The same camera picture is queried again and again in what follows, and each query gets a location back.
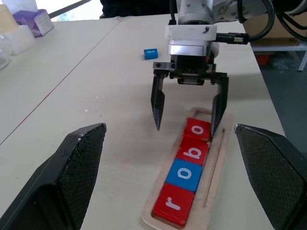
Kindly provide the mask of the white translucent plastic container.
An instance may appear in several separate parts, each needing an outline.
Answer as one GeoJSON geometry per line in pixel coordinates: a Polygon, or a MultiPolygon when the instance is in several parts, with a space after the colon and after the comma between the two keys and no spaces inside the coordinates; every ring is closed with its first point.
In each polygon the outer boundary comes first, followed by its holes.
{"type": "Polygon", "coordinates": [[[19,25],[6,34],[12,45],[12,54],[18,55],[35,45],[36,40],[28,25],[19,25]]]}

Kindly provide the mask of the blue tile letter o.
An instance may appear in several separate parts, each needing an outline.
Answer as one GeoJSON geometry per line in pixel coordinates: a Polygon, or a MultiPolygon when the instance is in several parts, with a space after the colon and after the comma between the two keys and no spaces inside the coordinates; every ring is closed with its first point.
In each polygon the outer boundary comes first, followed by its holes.
{"type": "Polygon", "coordinates": [[[201,174],[201,165],[175,158],[165,182],[195,193],[201,174]]]}

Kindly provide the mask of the red tile letter b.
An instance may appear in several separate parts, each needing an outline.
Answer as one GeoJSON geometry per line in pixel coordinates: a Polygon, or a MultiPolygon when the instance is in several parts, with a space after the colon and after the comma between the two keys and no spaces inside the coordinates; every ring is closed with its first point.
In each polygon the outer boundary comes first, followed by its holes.
{"type": "Polygon", "coordinates": [[[176,154],[177,159],[203,165],[208,153],[208,143],[203,140],[184,137],[176,154]]]}

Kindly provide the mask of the wooden letter tray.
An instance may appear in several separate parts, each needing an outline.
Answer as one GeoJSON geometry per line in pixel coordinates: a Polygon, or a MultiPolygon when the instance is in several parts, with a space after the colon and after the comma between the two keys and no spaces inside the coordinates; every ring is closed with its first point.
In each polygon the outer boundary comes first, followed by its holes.
{"type": "Polygon", "coordinates": [[[184,227],[181,227],[162,217],[155,217],[153,213],[154,204],[160,195],[163,183],[167,177],[167,170],[171,168],[171,164],[175,159],[175,155],[181,141],[181,138],[177,137],[175,144],[163,163],[159,176],[153,184],[153,189],[144,205],[142,220],[147,225],[156,230],[209,230],[216,194],[220,184],[220,176],[227,153],[232,124],[233,115],[230,113],[225,113],[217,128],[213,140],[209,142],[209,152],[206,156],[204,170],[200,177],[198,189],[196,190],[195,200],[191,205],[191,211],[189,213],[187,224],[184,227]]]}

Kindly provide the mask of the red tile letter o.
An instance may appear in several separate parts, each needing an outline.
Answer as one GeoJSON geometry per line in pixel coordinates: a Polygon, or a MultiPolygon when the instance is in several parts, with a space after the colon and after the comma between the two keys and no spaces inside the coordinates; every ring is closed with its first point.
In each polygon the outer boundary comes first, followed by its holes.
{"type": "Polygon", "coordinates": [[[211,135],[211,123],[189,117],[186,120],[183,136],[207,141],[211,135]]]}

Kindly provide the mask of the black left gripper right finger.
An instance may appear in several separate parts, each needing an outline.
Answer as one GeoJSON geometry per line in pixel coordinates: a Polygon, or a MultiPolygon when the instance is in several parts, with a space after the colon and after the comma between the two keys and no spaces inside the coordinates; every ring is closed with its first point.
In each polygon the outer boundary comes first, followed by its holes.
{"type": "Polygon", "coordinates": [[[280,134],[236,124],[249,182],[274,230],[307,230],[307,156],[280,134]]]}

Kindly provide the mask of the red tile letter r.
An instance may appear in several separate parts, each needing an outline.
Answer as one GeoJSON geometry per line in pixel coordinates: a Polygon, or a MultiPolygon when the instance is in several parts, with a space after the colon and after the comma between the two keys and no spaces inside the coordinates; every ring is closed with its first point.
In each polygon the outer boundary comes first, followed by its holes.
{"type": "Polygon", "coordinates": [[[153,207],[153,214],[184,227],[188,220],[194,196],[192,191],[165,183],[153,207]]]}

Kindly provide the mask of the small blue block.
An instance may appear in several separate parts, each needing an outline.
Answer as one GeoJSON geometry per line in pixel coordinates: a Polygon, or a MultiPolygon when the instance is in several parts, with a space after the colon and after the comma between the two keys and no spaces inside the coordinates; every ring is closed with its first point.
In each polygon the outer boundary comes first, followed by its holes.
{"type": "Polygon", "coordinates": [[[144,59],[145,60],[157,59],[158,58],[157,48],[144,49],[143,52],[144,52],[144,59]]]}

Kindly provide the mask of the brown cardboard box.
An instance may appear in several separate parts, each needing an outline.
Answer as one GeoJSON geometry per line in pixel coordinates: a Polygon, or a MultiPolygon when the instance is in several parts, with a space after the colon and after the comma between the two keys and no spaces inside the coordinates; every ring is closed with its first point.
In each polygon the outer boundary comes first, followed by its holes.
{"type": "MultiPolygon", "coordinates": [[[[297,23],[307,26],[307,12],[298,16],[292,17],[297,23]]],[[[264,29],[268,21],[267,15],[257,16],[248,19],[243,26],[249,35],[256,35],[264,29]]],[[[301,40],[289,34],[281,25],[277,17],[270,32],[262,39],[251,42],[257,46],[296,46],[301,43],[301,40]]]]}

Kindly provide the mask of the purple box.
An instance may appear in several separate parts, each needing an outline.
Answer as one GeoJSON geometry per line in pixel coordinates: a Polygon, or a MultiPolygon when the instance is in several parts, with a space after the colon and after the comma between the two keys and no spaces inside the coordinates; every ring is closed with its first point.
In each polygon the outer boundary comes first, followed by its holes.
{"type": "Polygon", "coordinates": [[[34,37],[43,37],[54,28],[54,24],[45,9],[37,11],[20,10],[14,13],[13,17],[19,25],[28,25],[34,37]]]}

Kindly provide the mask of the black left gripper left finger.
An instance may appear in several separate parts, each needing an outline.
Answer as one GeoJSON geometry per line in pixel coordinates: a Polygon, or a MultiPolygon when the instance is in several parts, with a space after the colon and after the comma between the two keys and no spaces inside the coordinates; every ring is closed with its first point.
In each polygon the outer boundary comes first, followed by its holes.
{"type": "Polygon", "coordinates": [[[69,133],[0,218],[0,230],[80,230],[96,183],[106,125],[69,133]]]}

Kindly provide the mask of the grey metal shelf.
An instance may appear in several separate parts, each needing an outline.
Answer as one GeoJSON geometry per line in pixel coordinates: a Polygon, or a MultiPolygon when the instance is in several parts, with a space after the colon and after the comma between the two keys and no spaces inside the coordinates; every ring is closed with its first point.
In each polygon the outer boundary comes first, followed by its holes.
{"type": "Polygon", "coordinates": [[[307,42],[300,42],[296,46],[261,46],[251,45],[254,52],[290,52],[299,63],[298,72],[303,72],[307,65],[307,42]]]}

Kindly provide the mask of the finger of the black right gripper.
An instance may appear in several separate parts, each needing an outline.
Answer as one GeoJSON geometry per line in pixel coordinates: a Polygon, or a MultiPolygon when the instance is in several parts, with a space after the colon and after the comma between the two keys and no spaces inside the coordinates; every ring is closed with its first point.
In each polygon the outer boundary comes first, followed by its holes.
{"type": "Polygon", "coordinates": [[[167,76],[168,73],[154,73],[153,78],[151,105],[155,126],[158,131],[160,130],[165,103],[165,94],[162,91],[163,81],[167,76]]]}
{"type": "Polygon", "coordinates": [[[215,135],[227,106],[229,78],[221,77],[216,84],[218,85],[218,93],[213,98],[211,139],[215,135]]]}

